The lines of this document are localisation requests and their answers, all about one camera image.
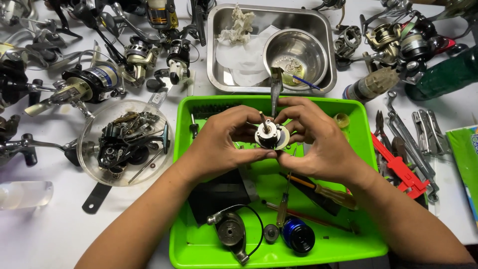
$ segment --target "combination wrench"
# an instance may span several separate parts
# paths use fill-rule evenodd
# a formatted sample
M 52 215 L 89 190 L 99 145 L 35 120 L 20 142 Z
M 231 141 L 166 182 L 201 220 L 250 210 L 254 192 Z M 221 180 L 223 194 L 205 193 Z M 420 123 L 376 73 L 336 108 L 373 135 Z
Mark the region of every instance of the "combination wrench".
M 408 154 L 413 159 L 413 161 L 415 162 L 417 167 L 420 169 L 422 174 L 425 176 L 425 178 L 430 181 L 430 186 L 432 187 L 432 190 L 428 194 L 428 200 L 432 202 L 437 202 L 438 196 L 436 193 L 440 190 L 440 188 L 438 187 L 438 185 L 436 184 L 434 180 L 436 173 L 433 170 L 433 168 L 430 166 L 428 161 L 425 160 L 425 156 L 420 150 L 420 147 L 418 146 L 417 142 L 413 138 L 412 134 L 408 131 L 405 124 L 403 124 L 403 121 L 401 120 L 398 113 L 395 111 L 395 109 L 391 105 L 395 97 L 397 97 L 397 93 L 395 91 L 390 90 L 387 92 L 387 96 L 388 96 L 387 109 L 389 110 L 388 116 L 390 118 L 388 121 L 388 126 L 390 127 L 390 130 L 395 136 L 400 137 L 401 139 L 405 141 L 405 148 Z

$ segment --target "red plastic caliper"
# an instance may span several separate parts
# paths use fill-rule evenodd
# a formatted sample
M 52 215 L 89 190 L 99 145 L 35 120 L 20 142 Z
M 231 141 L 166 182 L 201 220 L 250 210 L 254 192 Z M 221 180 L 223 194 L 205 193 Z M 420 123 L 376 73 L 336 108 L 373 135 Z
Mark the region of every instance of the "red plastic caliper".
M 407 193 L 407 195 L 412 199 L 418 198 L 420 195 L 426 192 L 426 186 L 430 183 L 428 179 L 425 180 L 425 182 L 421 182 L 420 179 L 413 174 L 413 172 L 403 162 L 402 157 L 395 157 L 373 134 L 372 142 L 374 148 L 378 150 L 380 155 L 382 155 L 387 161 L 387 167 L 392 169 L 397 177 L 402 180 L 400 185 L 398 185 L 399 190 L 406 191 L 408 188 L 412 188 L 412 190 Z

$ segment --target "stainless steel bowl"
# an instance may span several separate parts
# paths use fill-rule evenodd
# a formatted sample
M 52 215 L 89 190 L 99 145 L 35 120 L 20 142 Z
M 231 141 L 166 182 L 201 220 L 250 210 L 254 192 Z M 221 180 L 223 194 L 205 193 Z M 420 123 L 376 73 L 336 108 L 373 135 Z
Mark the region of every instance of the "stainless steel bowl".
M 273 34 L 264 46 L 262 57 L 269 75 L 270 67 L 281 67 L 284 70 L 282 81 L 284 88 L 289 90 L 303 91 L 311 88 L 302 82 L 294 83 L 293 74 L 318 85 L 327 73 L 328 58 L 324 47 L 317 38 L 299 29 L 285 29 Z M 300 68 L 290 71 L 287 65 L 293 60 L 299 61 Z

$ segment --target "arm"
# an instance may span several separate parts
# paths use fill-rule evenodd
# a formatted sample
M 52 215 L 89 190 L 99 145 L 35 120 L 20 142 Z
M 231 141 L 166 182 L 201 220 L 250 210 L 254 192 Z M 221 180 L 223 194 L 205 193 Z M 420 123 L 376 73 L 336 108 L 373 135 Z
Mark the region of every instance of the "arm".
M 279 99 L 288 106 L 275 122 L 292 133 L 290 143 L 312 144 L 304 157 L 278 153 L 281 166 L 316 179 L 344 184 L 371 216 L 390 248 L 415 263 L 474 263 L 453 233 L 429 211 L 392 186 L 353 151 L 334 120 L 306 98 Z
M 75 269 L 146 267 L 191 190 L 202 180 L 240 165 L 276 158 L 273 150 L 236 149 L 232 141 L 251 142 L 259 111 L 238 106 L 208 119 L 188 150 L 90 245 Z

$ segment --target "crumpled tissue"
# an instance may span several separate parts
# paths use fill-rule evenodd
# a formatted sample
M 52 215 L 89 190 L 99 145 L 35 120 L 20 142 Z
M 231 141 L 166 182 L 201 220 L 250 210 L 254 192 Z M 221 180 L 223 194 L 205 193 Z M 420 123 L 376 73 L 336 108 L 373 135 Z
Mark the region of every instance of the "crumpled tissue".
M 228 30 L 226 27 L 221 31 L 217 40 L 219 42 L 229 40 L 231 44 L 235 44 L 238 41 L 247 44 L 250 40 L 250 33 L 246 34 L 246 32 L 252 32 L 252 22 L 255 17 L 256 15 L 254 15 L 254 12 L 243 14 L 239 5 L 236 4 L 236 7 L 232 11 L 232 20 L 234 21 L 232 29 Z
M 269 26 L 257 37 L 252 36 L 247 44 L 231 44 L 229 40 L 220 41 L 216 48 L 216 61 L 231 71 L 234 82 L 239 86 L 250 87 L 269 77 L 264 66 L 262 51 L 274 33 L 280 29 Z

